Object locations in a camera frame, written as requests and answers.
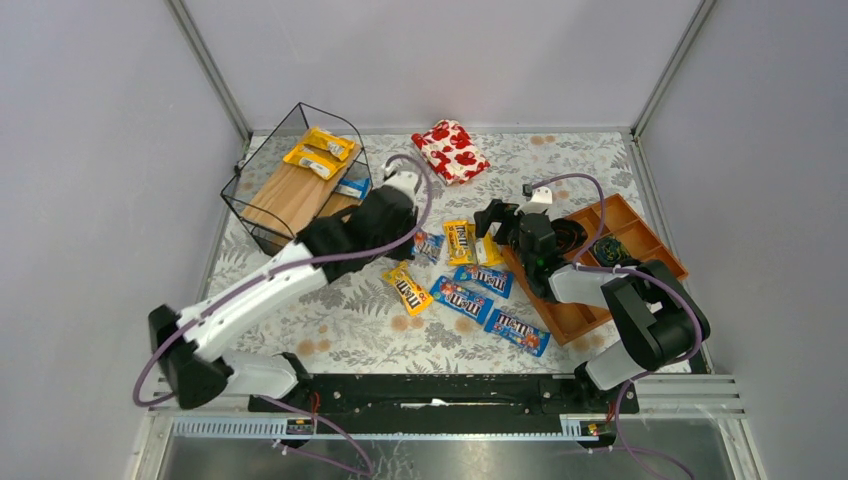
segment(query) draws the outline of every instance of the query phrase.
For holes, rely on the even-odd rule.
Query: black wire rack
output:
[[[235,174],[224,188],[221,189],[221,198],[224,199],[227,207],[238,218],[245,230],[247,230],[266,255],[276,255],[285,244],[294,238],[297,232],[293,232],[289,225],[277,215],[256,205],[251,205],[250,201],[271,177],[273,172],[276,171],[279,164],[283,161],[283,156],[295,147],[310,126],[321,126],[336,135],[346,134],[348,132],[355,133],[359,137],[358,143],[362,148],[353,162],[348,165],[344,172],[340,172],[338,175],[341,175],[341,178],[345,178],[351,174],[353,169],[356,169],[359,176],[368,175],[368,191],[371,190],[374,183],[368,164],[368,153],[366,152],[365,143],[362,140],[359,130],[352,123],[338,115],[303,102],[298,102],[283,121],[262,142],[262,145],[259,146],[256,152],[243,165],[240,164],[235,167]],[[332,195],[337,195],[337,193],[333,193],[327,197],[327,200],[315,213],[316,217],[324,210]],[[262,225],[245,218],[243,213],[247,207],[269,215],[270,218],[274,218],[284,228],[271,228],[268,225]]]

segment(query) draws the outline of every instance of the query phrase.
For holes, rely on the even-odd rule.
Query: floor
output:
[[[256,152],[265,137],[251,142],[248,155]],[[492,168],[471,182],[446,187],[435,181],[434,204],[425,230],[441,233],[442,222],[470,218],[492,198],[521,202],[521,185],[564,172],[584,172],[598,178],[605,194],[620,193],[644,214],[625,146],[618,133],[473,134],[473,141],[487,155]],[[395,153],[414,155],[408,135],[364,136],[375,179],[378,169]],[[264,175],[276,168],[281,155],[257,156],[244,170],[239,194],[258,190]],[[562,216],[597,201],[589,182],[565,181],[554,186],[552,216]],[[209,294],[220,292],[249,274],[268,259],[234,216],[227,221]],[[452,271],[441,262],[416,260],[410,265],[413,278],[429,288],[439,275]],[[355,274],[304,295],[298,303],[270,315],[245,333],[236,348],[272,355],[295,352],[314,373],[570,373],[580,363],[616,342],[612,322],[558,346],[551,341],[545,353],[533,357],[474,321],[434,302],[421,314],[407,315],[397,293],[380,274],[395,262],[378,259]],[[504,308],[543,330],[544,323],[520,287],[509,299],[494,297]],[[663,371],[688,372],[687,364]]]
[[[633,445],[670,455],[695,478],[734,478],[721,433],[710,420],[625,420],[622,428]],[[565,441],[521,440],[380,440],[360,442],[374,462],[375,479],[435,480],[446,478],[501,480],[653,479],[626,452],[587,454]],[[336,467],[289,454],[280,455],[269,440],[223,438],[171,439],[160,479],[323,478],[353,480]],[[364,462],[341,440],[313,440],[302,447],[347,465]],[[562,452],[574,452],[563,455]],[[640,456],[670,479],[687,476],[674,465]]]

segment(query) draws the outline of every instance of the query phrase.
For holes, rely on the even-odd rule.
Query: table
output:
[[[606,133],[475,134],[473,141],[492,167],[465,185],[445,186],[434,179],[434,201],[425,230],[442,233],[442,223],[471,219],[492,198],[520,203],[521,185],[564,172],[584,172],[598,178],[605,194],[620,193],[644,216],[621,135]],[[248,155],[262,144],[254,137]],[[375,183],[382,163],[395,153],[416,155],[409,135],[363,136]],[[272,169],[254,165],[256,169]],[[239,189],[256,189],[257,171],[245,170]],[[563,216],[597,201],[591,183],[567,180],[552,185],[554,207],[549,214]],[[419,194],[423,205],[423,193]],[[412,276],[428,289],[439,275],[453,267],[426,259],[410,264]],[[268,260],[234,216],[230,216],[209,282],[214,295]],[[346,275],[321,290],[304,295],[269,315],[235,344],[239,350],[274,355],[296,353],[313,373],[571,373],[619,339],[612,322],[563,347],[551,341],[545,353],[533,357],[496,335],[486,333],[473,320],[444,305],[433,303],[415,317],[406,310],[394,288],[381,274],[396,262],[378,259],[362,271]],[[504,308],[524,321],[545,329],[544,323],[516,285],[509,299],[492,296],[495,308]],[[688,364],[663,371],[689,372]]]

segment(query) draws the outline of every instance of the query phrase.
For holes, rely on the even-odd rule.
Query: folded cloth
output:
[[[491,166],[455,120],[442,120],[427,132],[412,135],[412,142],[448,185],[465,183]]]

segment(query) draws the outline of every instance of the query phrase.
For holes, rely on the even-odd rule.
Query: wooden box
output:
[[[663,245],[657,235],[621,195],[616,194],[608,197],[605,205],[606,221],[604,222],[602,237],[613,235],[624,244],[633,258],[641,261],[662,260],[678,280],[686,278],[688,272],[680,261]],[[566,218],[583,225],[583,228],[589,234],[589,238],[591,238],[601,222],[600,212],[600,203],[595,203],[568,215]],[[575,250],[567,254],[565,258],[571,261],[576,253]],[[602,308],[581,303],[552,304],[539,299],[530,291],[527,279],[524,276],[524,269],[521,267],[515,252],[509,247],[504,247],[503,256],[509,269],[515,273],[516,281],[530,297],[536,311],[539,312],[551,335],[560,345],[598,328],[612,318],[609,311]],[[598,266],[595,257],[588,251],[579,261],[585,265]]]

